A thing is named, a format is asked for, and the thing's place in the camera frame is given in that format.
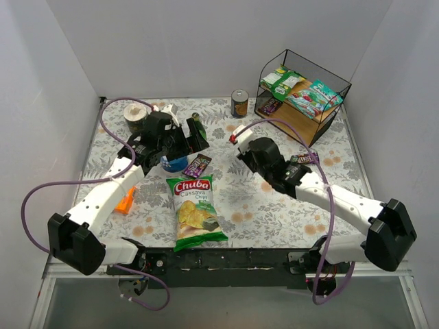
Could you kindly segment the green glass bottle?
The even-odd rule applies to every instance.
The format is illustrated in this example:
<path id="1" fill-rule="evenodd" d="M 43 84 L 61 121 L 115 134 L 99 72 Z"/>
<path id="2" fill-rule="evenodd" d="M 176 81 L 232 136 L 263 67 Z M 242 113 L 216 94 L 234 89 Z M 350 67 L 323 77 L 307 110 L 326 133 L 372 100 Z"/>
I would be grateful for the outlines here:
<path id="1" fill-rule="evenodd" d="M 194 120 L 195 126 L 199 131 L 199 133 L 202 135 L 204 139 L 206 139 L 206 130 L 204 129 L 204 126 L 200 120 L 200 115 L 197 112 L 193 112 L 191 117 Z"/>

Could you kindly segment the purple m&m bag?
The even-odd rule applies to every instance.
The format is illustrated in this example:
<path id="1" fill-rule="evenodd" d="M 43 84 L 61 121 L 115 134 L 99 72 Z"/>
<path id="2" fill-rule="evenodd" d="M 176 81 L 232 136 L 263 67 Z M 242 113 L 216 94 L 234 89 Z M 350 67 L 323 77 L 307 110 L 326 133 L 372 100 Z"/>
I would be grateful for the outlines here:
<path id="1" fill-rule="evenodd" d="M 274 112 L 276 112 L 283 105 L 282 101 L 271 97 L 267 100 L 262 106 L 260 106 L 257 111 L 261 114 L 270 116 Z"/>
<path id="2" fill-rule="evenodd" d="M 212 159 L 208 156 L 198 154 L 182 173 L 189 178 L 197 179 L 203 174 L 211 161 Z"/>
<path id="3" fill-rule="evenodd" d="M 316 165 L 320 163 L 319 155 L 316 152 L 296 154 L 291 156 L 290 160 L 302 165 Z"/>

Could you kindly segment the purple M&M bag front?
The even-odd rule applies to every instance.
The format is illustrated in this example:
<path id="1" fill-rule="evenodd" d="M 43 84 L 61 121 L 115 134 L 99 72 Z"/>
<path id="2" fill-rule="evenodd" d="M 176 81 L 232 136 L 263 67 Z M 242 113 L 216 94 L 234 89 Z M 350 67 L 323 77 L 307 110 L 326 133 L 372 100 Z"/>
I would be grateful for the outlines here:
<path id="1" fill-rule="evenodd" d="M 282 101 L 271 97 L 267 100 L 262 106 L 260 106 L 257 111 L 261 114 L 270 116 L 274 112 L 276 112 L 283 105 Z"/>

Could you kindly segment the green candy bag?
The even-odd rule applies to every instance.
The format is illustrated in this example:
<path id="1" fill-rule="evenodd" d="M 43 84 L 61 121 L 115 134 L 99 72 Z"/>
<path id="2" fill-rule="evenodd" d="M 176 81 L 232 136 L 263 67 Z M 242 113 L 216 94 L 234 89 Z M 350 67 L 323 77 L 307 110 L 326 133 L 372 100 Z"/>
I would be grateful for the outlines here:
<path id="1" fill-rule="evenodd" d="M 305 80 L 306 78 L 301 74 L 280 65 L 279 68 L 262 78 L 259 85 L 267 88 L 275 99 L 285 101 L 292 88 Z"/>

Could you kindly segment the teal Fox's candy bag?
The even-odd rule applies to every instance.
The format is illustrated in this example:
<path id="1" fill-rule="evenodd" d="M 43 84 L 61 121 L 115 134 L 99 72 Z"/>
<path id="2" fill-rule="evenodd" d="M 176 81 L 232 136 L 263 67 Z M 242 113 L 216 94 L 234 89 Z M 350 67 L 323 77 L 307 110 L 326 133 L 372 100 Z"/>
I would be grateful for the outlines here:
<path id="1" fill-rule="evenodd" d="M 292 93 L 287 100 L 310 119 L 343 102 L 340 94 L 332 91 L 320 80 L 316 80 L 310 87 Z"/>

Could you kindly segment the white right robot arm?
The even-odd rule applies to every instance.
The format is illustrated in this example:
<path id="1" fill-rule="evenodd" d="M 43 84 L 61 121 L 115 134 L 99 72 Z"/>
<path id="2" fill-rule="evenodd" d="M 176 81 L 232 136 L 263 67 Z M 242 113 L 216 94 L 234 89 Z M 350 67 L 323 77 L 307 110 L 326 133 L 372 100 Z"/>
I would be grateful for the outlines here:
<path id="1" fill-rule="evenodd" d="M 238 159 L 258 173 L 275 191 L 321 209 L 357 228 L 350 236 L 324 236 L 311 248 L 332 265 L 370 262 L 384 271 L 396 271 L 417 238 L 405 205 L 397 199 L 380 202 L 337 185 L 327 186 L 309 167 L 284 159 L 267 137 L 233 139 Z"/>

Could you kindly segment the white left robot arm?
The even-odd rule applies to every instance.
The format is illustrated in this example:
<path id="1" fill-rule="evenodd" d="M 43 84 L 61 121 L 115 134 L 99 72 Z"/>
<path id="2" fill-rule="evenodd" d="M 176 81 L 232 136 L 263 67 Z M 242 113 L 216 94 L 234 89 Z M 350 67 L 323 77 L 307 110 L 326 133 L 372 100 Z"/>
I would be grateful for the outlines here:
<path id="1" fill-rule="evenodd" d="M 124 142 L 104 181 L 65 215 L 51 216 L 49 253 L 86 276 L 102 265 L 136 265 L 141 257 L 140 243 L 128 238 L 100 241 L 99 233 L 117 204 L 162 157 L 174 160 L 209 147 L 193 118 L 187 119 L 187 126 L 188 135 L 175 115 L 149 114 L 143 129 Z"/>

